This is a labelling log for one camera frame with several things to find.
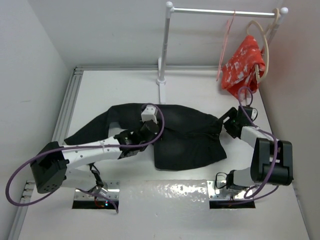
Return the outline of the black trousers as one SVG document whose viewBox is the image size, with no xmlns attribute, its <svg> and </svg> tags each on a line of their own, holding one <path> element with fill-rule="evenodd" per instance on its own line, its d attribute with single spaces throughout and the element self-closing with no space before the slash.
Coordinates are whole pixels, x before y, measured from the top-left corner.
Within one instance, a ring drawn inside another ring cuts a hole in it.
<svg viewBox="0 0 320 240">
<path fill-rule="evenodd" d="M 156 169 L 184 171 L 226 159 L 219 139 L 222 122 L 217 117 L 183 105 L 165 104 L 159 108 L 164 131 L 153 144 Z M 124 130 L 136 130 L 142 126 L 141 110 L 140 103 L 113 105 L 64 141 L 80 145 L 106 139 L 112 123 Z"/>
</svg>

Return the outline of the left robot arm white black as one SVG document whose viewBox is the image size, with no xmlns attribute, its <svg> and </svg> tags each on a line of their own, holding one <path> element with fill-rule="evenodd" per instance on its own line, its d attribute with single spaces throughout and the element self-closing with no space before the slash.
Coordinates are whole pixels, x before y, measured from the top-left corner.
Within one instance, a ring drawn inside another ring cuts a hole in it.
<svg viewBox="0 0 320 240">
<path fill-rule="evenodd" d="M 158 136 L 160 127 L 152 120 L 135 131 L 124 130 L 104 140 L 71 146 L 48 143 L 31 164 L 38 193 L 47 194 L 64 188 L 104 195 L 107 188 L 97 170 L 79 167 L 104 160 L 119 160 L 143 152 Z"/>
</svg>

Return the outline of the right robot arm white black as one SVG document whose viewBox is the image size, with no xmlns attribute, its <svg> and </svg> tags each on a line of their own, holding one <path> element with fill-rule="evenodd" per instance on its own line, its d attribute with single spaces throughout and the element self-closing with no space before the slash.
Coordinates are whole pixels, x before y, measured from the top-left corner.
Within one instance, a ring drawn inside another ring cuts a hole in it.
<svg viewBox="0 0 320 240">
<path fill-rule="evenodd" d="M 292 183 L 292 143 L 253 126 L 257 116 L 256 108 L 239 106 L 232 107 L 218 119 L 232 138 L 238 138 L 253 148 L 253 155 L 249 167 L 226 173 L 224 183 L 215 179 L 215 189 L 239 193 L 251 187 L 261 190 L 266 184 L 288 186 Z"/>
</svg>

